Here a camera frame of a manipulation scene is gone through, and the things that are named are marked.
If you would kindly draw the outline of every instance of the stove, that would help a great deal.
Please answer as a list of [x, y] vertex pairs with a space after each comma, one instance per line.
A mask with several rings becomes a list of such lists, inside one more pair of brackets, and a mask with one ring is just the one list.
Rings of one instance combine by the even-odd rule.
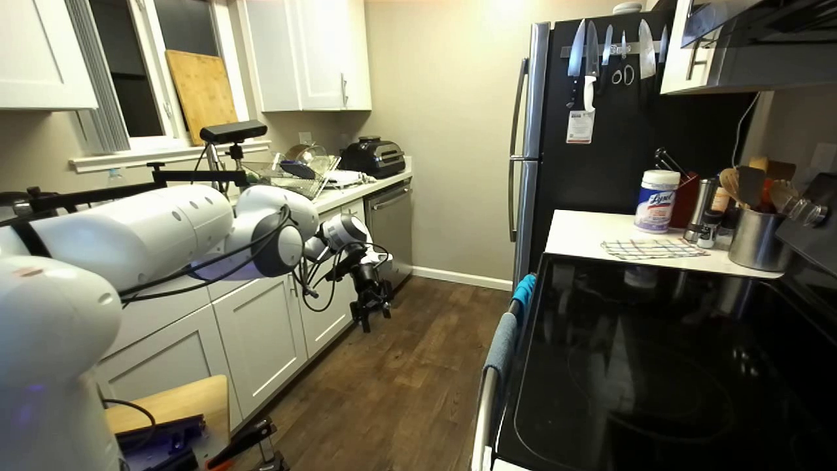
[[544, 256], [496, 459], [544, 471], [837, 468], [837, 270], [816, 243], [786, 243], [798, 256], [781, 281]]

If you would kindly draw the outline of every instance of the wooden floor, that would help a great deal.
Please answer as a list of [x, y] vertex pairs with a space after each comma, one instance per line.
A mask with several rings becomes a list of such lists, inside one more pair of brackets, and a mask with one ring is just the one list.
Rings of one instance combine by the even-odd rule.
[[464, 471], [477, 378], [509, 294], [411, 277], [271, 412], [292, 471]]

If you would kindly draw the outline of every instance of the cabinet door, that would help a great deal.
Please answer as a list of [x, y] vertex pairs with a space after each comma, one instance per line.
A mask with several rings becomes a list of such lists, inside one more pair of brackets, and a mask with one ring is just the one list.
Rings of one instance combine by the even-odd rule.
[[679, 0], [671, 23], [671, 40], [661, 74], [661, 95], [693, 93], [710, 86], [710, 62], [719, 32], [705, 35], [700, 42], [681, 48], [684, 19], [689, 2]]
[[306, 361], [290, 277], [253, 281], [213, 303], [241, 413], [263, 405]]
[[245, 0], [260, 110], [370, 110], [364, 0]]
[[[365, 223], [364, 202], [353, 202], [331, 212], [323, 212], [321, 221], [338, 217], [338, 216]], [[321, 281], [314, 291], [317, 291], [317, 299], [310, 297], [300, 299], [300, 319], [302, 319], [309, 356], [330, 345], [353, 322], [351, 303], [357, 299], [351, 277], [343, 277], [335, 285]]]
[[62, 0], [3, 2], [0, 110], [97, 108]]
[[211, 375], [230, 375], [211, 307], [134, 342], [93, 369], [101, 393], [120, 400], [144, 399]]

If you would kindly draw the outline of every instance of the jar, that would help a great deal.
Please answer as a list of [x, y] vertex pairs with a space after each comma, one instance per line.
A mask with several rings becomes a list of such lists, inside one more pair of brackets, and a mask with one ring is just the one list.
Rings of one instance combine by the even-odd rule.
[[671, 221], [678, 185], [679, 185], [679, 174], [645, 170], [636, 196], [636, 225], [644, 231], [664, 234]]

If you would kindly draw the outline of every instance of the window frame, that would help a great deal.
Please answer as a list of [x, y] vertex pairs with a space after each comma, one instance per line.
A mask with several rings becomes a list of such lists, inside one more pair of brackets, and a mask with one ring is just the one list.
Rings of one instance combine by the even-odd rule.
[[[238, 120], [253, 117], [253, 106], [245, 95], [245, 60], [241, 60], [241, 35], [236, 28], [236, 0], [205, 0], [216, 56], [226, 68], [232, 108]], [[68, 0], [81, 53], [93, 85], [97, 110], [77, 110], [76, 137], [81, 158], [69, 158], [76, 174], [100, 174], [111, 167], [134, 167], [147, 163], [196, 159], [202, 146], [187, 144], [175, 85], [164, 60], [164, 36], [156, 22], [154, 0], [128, 0], [139, 48], [147, 62], [148, 86], [156, 100], [161, 137], [128, 137], [120, 103], [109, 79], [101, 40], [88, 8], [88, 0]], [[266, 150], [266, 138], [247, 138], [245, 150]]]

